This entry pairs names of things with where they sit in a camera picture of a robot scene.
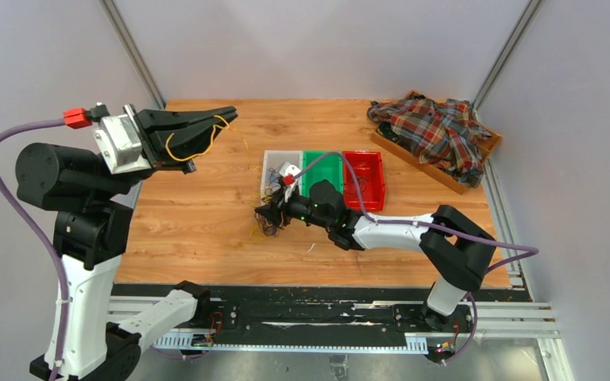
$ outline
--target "white wall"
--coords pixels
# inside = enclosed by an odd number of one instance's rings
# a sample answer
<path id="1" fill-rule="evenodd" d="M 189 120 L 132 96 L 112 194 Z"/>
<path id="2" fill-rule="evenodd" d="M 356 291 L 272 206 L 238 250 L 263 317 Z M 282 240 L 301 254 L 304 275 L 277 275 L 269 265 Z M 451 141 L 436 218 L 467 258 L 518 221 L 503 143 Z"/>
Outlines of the white wall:
<path id="1" fill-rule="evenodd" d="M 546 1 L 484 104 L 526 266 L 579 381 L 610 379 L 610 2 Z"/>
<path id="2" fill-rule="evenodd" d="M 527 0 L 116 3 L 167 99 L 473 99 Z"/>
<path id="3" fill-rule="evenodd" d="M 152 105 L 99 3 L 0 1 L 0 131 L 95 102 Z M 7 141 L 0 171 L 13 190 L 17 154 L 34 141 L 93 146 L 88 131 L 65 128 Z M 33 214 L 51 233 L 54 214 Z M 29 361 L 50 340 L 55 296 L 46 251 L 0 195 L 0 379 L 29 379 Z"/>

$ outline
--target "floor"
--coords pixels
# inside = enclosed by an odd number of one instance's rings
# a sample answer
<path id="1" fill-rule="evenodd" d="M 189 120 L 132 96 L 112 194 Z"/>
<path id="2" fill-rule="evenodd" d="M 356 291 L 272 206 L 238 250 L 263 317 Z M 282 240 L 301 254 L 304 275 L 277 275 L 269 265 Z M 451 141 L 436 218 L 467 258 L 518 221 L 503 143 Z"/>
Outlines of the floor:
<path id="1" fill-rule="evenodd" d="M 326 353 L 212 352 L 191 363 L 147 351 L 129 381 L 547 381 L 535 340 L 487 339 L 441 368 L 421 355 L 331 355 Z"/>
<path id="2" fill-rule="evenodd" d="M 456 194 L 370 142 L 368 100 L 172 100 L 168 110 L 236 106 L 239 118 L 195 164 L 192 175 L 158 172 L 144 182 L 118 282 L 429 287 L 438 273 L 418 252 L 343 251 L 326 232 L 294 221 L 279 236 L 256 230 L 265 150 L 358 150 L 382 154 L 383 215 L 455 206 L 494 234 L 482 187 Z M 493 261 L 501 259 L 498 250 Z M 508 287 L 504 269 L 486 287 Z"/>

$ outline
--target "metal frame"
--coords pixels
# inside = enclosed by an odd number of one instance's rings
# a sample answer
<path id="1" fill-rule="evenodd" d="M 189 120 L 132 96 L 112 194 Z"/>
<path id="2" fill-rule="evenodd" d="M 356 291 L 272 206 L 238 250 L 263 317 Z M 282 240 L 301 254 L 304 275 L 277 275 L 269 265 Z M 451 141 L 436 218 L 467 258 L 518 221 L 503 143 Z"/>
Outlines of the metal frame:
<path id="1" fill-rule="evenodd" d="M 123 21 L 120 10 L 118 10 L 114 0 L 99 0 L 99 3 L 102 4 L 106 17 L 109 19 L 109 21 L 111 21 L 116 35 L 120 39 L 123 48 L 125 48 L 127 56 L 129 56 L 129 59 L 132 60 L 134 70 L 136 70 L 139 77 L 141 77 L 141 80 L 144 82 L 144 86 L 146 86 L 146 90 L 151 95 L 151 98 L 155 104 L 159 108 L 164 109 L 166 101 L 160 92 L 160 88 L 158 88 L 156 80 L 153 78 L 149 67 L 146 66 L 144 57 L 141 56 L 137 45 L 134 43 L 132 35 L 129 34 L 127 25 L 125 24 L 125 21 Z"/>
<path id="2" fill-rule="evenodd" d="M 146 296 L 111 296 L 109 303 L 109 320 L 120 321 L 146 310 L 162 300 L 163 297 Z M 373 307 L 396 306 L 400 304 L 419 304 L 418 301 L 376 300 L 372 303 L 354 303 L 354 308 L 368 309 Z M 547 303 L 536 302 L 478 302 L 477 339 L 483 338 L 542 338 L 559 339 L 558 327 Z M 208 333 L 208 329 L 177 328 L 170 331 L 153 346 L 162 349 L 190 349 L 194 335 Z M 312 347 L 298 345 L 221 345 L 211 350 L 249 350 L 254 352 L 359 352 L 359 353 L 422 353 L 422 343 L 431 337 L 451 337 L 452 333 L 405 333 L 409 344 L 399 347 Z"/>
<path id="3" fill-rule="evenodd" d="M 522 38 L 525 30 L 527 30 L 527 26 L 530 24 L 534 16 L 536 15 L 539 7 L 542 5 L 543 0 L 530 0 L 523 11 L 523 14 L 518 19 L 518 22 L 515 24 L 513 28 L 513 32 L 506 40 L 506 44 L 501 49 L 499 56 L 497 57 L 494 65 L 492 65 L 492 69 L 488 73 L 487 78 L 483 82 L 478 94 L 476 94 L 475 99 L 473 100 L 473 108 L 475 110 L 479 110 L 485 99 L 488 97 L 488 94 L 492 87 L 494 86 L 497 78 L 499 78 L 500 73 L 504 69 L 508 58 L 511 56 L 513 51 L 515 50 L 516 45 Z"/>
<path id="4" fill-rule="evenodd" d="M 155 79 L 141 56 L 133 38 L 131 37 L 125 22 L 114 2 L 114 0 L 99 0 L 106 16 L 113 25 L 118 38 L 123 44 L 126 53 L 132 60 L 137 73 L 144 82 L 147 91 L 153 101 L 160 108 L 164 108 L 166 101 L 161 94 Z M 509 36 L 506 44 L 501 50 L 496 62 L 492 66 L 485 81 L 481 85 L 477 96 L 473 100 L 473 108 L 480 109 L 485 102 L 495 82 L 504 69 L 509 57 L 527 30 L 531 20 L 537 14 L 543 0 L 529 0 L 523 14 L 517 21 L 515 28 Z M 515 227 L 512 220 L 506 214 L 504 205 L 506 199 L 499 186 L 498 178 L 494 169 L 494 161 L 490 159 L 485 165 L 485 193 L 492 212 L 497 236 L 507 242 L 515 242 Z M 137 197 L 130 200 L 132 207 L 137 203 Z M 514 256 L 516 252 L 503 250 L 504 257 Z M 533 297 L 531 285 L 523 277 L 521 264 L 509 264 L 506 270 L 511 277 L 511 285 L 514 291 L 526 291 Z M 142 310 L 152 306 L 162 297 L 152 296 L 120 296 L 115 295 L 110 299 L 110 320 L 117 321 L 133 316 Z M 373 301 L 377 305 L 414 304 L 409 301 Z M 546 303 L 536 302 L 478 302 L 479 322 L 476 338 L 532 338 L 538 342 L 546 372 L 551 381 L 572 381 L 573 376 L 569 363 L 565 356 L 562 340 L 550 306 Z M 153 346 L 161 349 L 190 349 L 190 342 L 195 334 L 204 334 L 206 329 L 173 329 Z M 406 347 L 312 347 L 295 345 L 235 345 L 217 344 L 211 348 L 215 351 L 250 351 L 250 352 L 329 352 L 329 353 L 400 353 L 418 354 L 426 350 L 426 340 L 431 337 L 448 337 L 450 333 L 406 333 Z"/>

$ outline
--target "wooden table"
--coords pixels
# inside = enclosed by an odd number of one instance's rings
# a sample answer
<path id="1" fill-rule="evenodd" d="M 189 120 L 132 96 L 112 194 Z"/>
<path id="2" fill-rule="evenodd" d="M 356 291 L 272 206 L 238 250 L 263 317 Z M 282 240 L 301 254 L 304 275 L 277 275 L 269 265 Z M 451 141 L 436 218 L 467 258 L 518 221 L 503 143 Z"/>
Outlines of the wooden table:
<path id="1" fill-rule="evenodd" d="M 368 100 L 173 100 L 167 109 L 228 105 L 239 114 L 235 131 L 224 131 L 195 161 L 196 173 L 162 171 L 144 182 L 118 282 L 429 287 L 438 278 L 421 252 L 347 252 L 323 229 L 298 221 L 277 238 L 261 236 L 253 208 L 269 149 L 380 151 L 387 185 L 381 214 L 413 216 L 450 204 L 494 232 L 482 187 L 456 194 L 370 142 Z M 497 251 L 493 261 L 500 259 Z M 487 287 L 509 285 L 503 268 L 485 279 Z"/>

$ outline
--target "plaid cloth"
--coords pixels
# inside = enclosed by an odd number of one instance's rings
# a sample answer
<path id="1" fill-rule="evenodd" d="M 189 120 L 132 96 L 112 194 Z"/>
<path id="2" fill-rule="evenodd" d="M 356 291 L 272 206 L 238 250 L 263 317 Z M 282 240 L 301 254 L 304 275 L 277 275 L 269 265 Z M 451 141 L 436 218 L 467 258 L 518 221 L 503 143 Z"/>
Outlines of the plaid cloth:
<path id="1" fill-rule="evenodd" d="M 411 93 L 396 102 L 371 102 L 367 114 L 372 121 L 389 122 L 400 144 L 421 164 L 433 164 L 469 187 L 481 183 L 478 139 L 491 135 L 478 124 L 468 101 L 436 102 Z"/>

